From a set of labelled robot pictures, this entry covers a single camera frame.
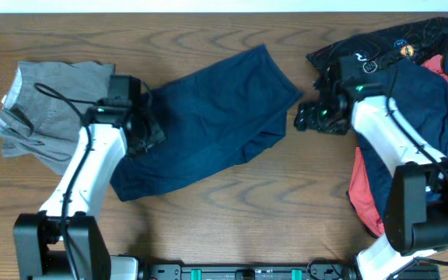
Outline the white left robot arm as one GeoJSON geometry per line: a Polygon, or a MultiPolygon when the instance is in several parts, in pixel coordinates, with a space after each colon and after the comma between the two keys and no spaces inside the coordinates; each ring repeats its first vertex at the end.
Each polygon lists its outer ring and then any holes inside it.
{"type": "Polygon", "coordinates": [[[13,226],[21,279],[141,279],[141,261],[109,253],[96,218],[107,185],[128,153],[128,136],[157,132],[152,94],[97,100],[79,114],[79,143],[54,193],[13,226]]]}

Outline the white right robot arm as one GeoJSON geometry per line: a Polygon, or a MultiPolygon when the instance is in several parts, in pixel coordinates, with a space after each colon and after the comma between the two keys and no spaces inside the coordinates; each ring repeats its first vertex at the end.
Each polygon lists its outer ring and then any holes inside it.
{"type": "Polygon", "coordinates": [[[361,75],[322,82],[320,99],[299,104],[294,125],[361,134],[392,176],[384,233],[344,268],[344,279],[396,279],[420,264],[448,266],[448,158],[404,118],[390,90],[361,75]]]}

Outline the navy blue shorts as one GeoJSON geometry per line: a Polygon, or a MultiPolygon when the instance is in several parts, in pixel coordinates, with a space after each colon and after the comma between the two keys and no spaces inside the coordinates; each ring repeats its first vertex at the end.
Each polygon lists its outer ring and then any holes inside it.
{"type": "Polygon", "coordinates": [[[169,82],[152,91],[166,141],[125,156],[110,183],[130,201],[248,163],[285,137],[287,111],[301,96],[264,45],[169,82]]]}

